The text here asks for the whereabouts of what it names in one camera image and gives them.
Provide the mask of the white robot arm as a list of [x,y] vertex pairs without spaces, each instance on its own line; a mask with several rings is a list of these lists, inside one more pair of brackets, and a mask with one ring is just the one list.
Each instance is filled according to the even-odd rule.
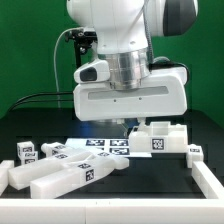
[[74,106],[82,121],[145,119],[187,110],[186,67],[153,56],[153,36],[184,34],[197,0],[67,0],[94,59],[74,73]]

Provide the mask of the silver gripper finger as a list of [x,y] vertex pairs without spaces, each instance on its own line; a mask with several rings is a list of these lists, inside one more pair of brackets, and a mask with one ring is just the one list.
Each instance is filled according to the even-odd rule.
[[138,122],[139,122],[139,126],[140,126],[140,127],[144,127],[144,126],[146,126],[146,117],[138,118],[137,120],[138,120]]
[[125,120],[124,120],[124,119],[118,119],[118,120],[117,120],[117,124],[119,125],[120,129],[122,130],[123,135],[124,135],[125,137],[127,137],[128,134],[129,134],[129,126],[128,126],[128,124],[125,122]]

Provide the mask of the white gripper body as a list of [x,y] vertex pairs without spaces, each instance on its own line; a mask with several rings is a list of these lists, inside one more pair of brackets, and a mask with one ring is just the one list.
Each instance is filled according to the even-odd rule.
[[107,82],[78,84],[75,114],[81,121],[182,115],[187,109],[187,69],[153,70],[131,90],[112,90]]

